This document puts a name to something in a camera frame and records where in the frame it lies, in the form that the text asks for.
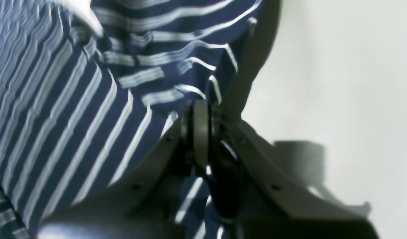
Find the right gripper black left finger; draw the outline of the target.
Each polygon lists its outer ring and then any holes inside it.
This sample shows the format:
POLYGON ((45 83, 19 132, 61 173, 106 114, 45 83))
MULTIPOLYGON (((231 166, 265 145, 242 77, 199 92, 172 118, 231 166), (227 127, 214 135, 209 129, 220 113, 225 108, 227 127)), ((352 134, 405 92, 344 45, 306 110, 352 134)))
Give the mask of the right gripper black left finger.
POLYGON ((39 226, 39 239, 185 239, 176 222, 183 181, 192 168, 205 175, 210 110, 188 103, 156 147, 107 189, 39 226))

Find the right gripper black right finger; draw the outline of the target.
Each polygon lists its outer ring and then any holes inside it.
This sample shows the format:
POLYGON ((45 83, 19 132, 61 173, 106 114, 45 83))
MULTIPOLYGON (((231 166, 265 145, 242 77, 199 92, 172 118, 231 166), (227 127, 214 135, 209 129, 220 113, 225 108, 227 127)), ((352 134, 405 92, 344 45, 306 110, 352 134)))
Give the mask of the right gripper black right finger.
POLYGON ((378 239, 362 216, 293 182, 238 121, 208 107, 211 193, 227 239, 378 239))

